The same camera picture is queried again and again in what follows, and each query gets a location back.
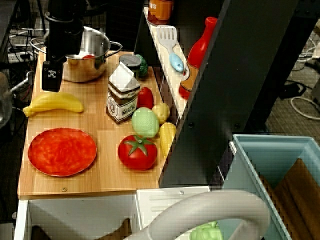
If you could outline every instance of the red pepper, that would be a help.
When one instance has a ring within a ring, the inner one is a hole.
[[[94,59],[94,55],[85,55],[82,59]]]
[[[136,108],[152,109],[153,106],[154,106],[154,96],[152,94],[152,91],[147,87],[143,87],[138,94],[138,102],[137,102]]]

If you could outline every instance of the sauce jar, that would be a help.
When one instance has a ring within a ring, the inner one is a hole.
[[[140,83],[122,62],[108,81],[106,113],[116,124],[129,121],[137,109]]]
[[[173,0],[150,0],[147,20],[153,25],[167,25],[173,9]]]

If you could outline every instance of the blue spatula handle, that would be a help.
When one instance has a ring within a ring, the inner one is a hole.
[[[180,59],[180,57],[175,54],[175,53],[171,53],[169,55],[169,60],[171,63],[171,66],[177,70],[178,72],[182,73],[184,71],[184,63],[182,62],[182,60]]]

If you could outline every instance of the red plate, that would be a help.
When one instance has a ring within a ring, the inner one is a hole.
[[[79,173],[97,155],[95,141],[84,131],[54,128],[37,135],[28,149],[30,163],[40,172],[57,177]]]

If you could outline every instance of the blue basket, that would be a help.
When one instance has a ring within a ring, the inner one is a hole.
[[[259,174],[274,188],[298,158],[320,185],[320,147],[311,137],[272,135],[233,135],[236,154],[222,189],[244,190],[259,196],[269,207],[270,226],[265,240],[291,240]],[[218,221],[224,240],[229,239],[240,220]]]

